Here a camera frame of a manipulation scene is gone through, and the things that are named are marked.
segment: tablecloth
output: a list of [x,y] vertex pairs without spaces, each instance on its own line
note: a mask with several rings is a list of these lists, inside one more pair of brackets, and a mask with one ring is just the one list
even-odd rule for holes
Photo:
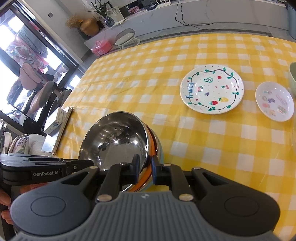
[[[256,105],[256,87],[274,81],[288,88],[296,43],[249,34],[201,34],[163,39],[97,59],[64,106],[74,106],[57,155],[77,158],[89,128],[104,115],[128,111],[159,137],[165,162],[184,170],[201,166],[260,190],[279,204],[274,232],[296,233],[296,158],[293,119],[268,119]],[[241,103],[220,115],[195,112],[179,86],[193,68],[221,64],[243,79]]]

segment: sliding glass door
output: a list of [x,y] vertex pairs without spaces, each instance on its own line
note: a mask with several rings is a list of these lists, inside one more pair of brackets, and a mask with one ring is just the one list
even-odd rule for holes
[[[22,86],[22,65],[28,63],[64,87],[78,64],[18,2],[0,11],[0,36],[0,118],[10,120],[9,124],[20,129],[30,108],[28,98],[34,92]],[[38,121],[41,111],[29,117]]]

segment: blue and white vase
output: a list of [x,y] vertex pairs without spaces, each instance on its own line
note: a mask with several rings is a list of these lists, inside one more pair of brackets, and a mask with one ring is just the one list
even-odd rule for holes
[[104,22],[108,27],[112,27],[113,24],[115,23],[114,20],[111,17],[105,17]]

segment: screw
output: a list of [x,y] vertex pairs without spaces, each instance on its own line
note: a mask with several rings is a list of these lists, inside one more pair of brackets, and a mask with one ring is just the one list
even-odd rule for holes
[[179,196],[179,199],[180,199],[181,201],[188,202],[188,201],[193,200],[193,196],[192,196],[191,194],[184,193],[184,194],[181,194],[181,195]]
[[112,200],[112,197],[109,194],[101,194],[97,198],[100,202],[109,202]]

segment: small white plate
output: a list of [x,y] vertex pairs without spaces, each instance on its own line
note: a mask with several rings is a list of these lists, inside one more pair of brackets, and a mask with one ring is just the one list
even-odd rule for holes
[[261,83],[255,92],[260,110],[274,121],[287,121],[293,116],[294,101],[290,93],[275,82]]
[[217,64],[198,66],[182,80],[180,95],[191,109],[204,114],[222,114],[236,107],[244,95],[241,77]]

